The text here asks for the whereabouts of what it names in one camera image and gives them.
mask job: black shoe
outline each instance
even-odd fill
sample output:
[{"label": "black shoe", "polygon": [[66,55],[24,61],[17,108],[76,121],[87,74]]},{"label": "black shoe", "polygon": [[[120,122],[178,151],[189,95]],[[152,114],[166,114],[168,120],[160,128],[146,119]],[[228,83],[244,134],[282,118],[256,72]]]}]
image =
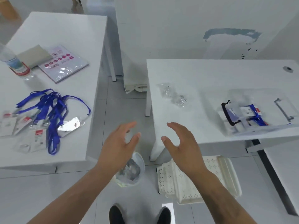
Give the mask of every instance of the black shoe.
[{"label": "black shoe", "polygon": [[113,205],[110,208],[109,221],[110,224],[125,224],[125,221],[123,220],[123,215],[116,205]]},{"label": "black shoe", "polygon": [[162,207],[157,224],[170,224],[170,223],[171,223],[171,212],[168,209],[168,207]]}]

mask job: blue-gray paint patch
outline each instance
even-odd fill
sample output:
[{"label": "blue-gray paint patch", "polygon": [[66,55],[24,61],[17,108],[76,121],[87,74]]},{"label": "blue-gray paint patch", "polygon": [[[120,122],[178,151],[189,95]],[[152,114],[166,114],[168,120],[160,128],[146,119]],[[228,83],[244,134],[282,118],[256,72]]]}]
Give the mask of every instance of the blue-gray paint patch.
[{"label": "blue-gray paint patch", "polygon": [[203,39],[207,40],[210,36],[219,35],[219,34],[249,36],[249,37],[252,37],[252,39],[255,39],[255,42],[256,42],[262,33],[257,32],[255,30],[251,30],[251,29],[214,28],[214,29],[210,29],[210,30],[206,31]]}]

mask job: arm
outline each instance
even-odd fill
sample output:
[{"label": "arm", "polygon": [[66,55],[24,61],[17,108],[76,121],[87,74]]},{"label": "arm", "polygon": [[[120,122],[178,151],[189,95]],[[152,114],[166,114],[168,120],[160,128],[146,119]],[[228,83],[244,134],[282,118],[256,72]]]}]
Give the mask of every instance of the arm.
[{"label": "arm", "polygon": [[125,134],[136,122],[120,125],[106,139],[99,161],[76,184],[50,203],[28,224],[78,224],[111,178],[122,169],[132,157],[141,136],[134,135],[125,143]]},{"label": "arm", "polygon": [[171,122],[167,125],[177,133],[180,145],[175,147],[166,136],[163,136],[161,140],[177,166],[196,186],[215,223],[256,224],[219,179],[206,168],[193,134],[178,123]]}]

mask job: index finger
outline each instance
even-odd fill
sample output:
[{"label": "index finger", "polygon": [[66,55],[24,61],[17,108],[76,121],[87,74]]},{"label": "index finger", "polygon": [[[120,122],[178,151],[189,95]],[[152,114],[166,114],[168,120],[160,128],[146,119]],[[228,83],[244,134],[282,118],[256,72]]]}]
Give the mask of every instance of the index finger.
[{"label": "index finger", "polygon": [[188,130],[185,126],[178,124],[176,122],[171,122],[171,123],[168,122],[167,126],[176,132],[180,141],[183,139],[183,137],[185,135],[184,132]]},{"label": "index finger", "polygon": [[119,126],[119,128],[118,128],[118,130],[117,130],[117,131],[119,131],[119,132],[121,132],[121,133],[124,133],[124,134],[126,134],[126,133],[127,133],[127,131],[128,131],[130,128],[133,128],[133,127],[135,127],[135,126],[136,126],[136,124],[137,124],[137,122],[136,122],[136,121],[133,121],[133,122],[129,122],[129,123],[124,123],[124,124],[121,124],[121,125]]}]

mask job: brown object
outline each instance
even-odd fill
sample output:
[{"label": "brown object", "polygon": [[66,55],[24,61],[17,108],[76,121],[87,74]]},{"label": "brown object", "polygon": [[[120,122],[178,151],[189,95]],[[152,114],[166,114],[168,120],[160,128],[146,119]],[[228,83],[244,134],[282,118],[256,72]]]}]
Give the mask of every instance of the brown object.
[{"label": "brown object", "polygon": [[20,18],[9,0],[0,0],[0,12],[7,20],[17,20]]}]

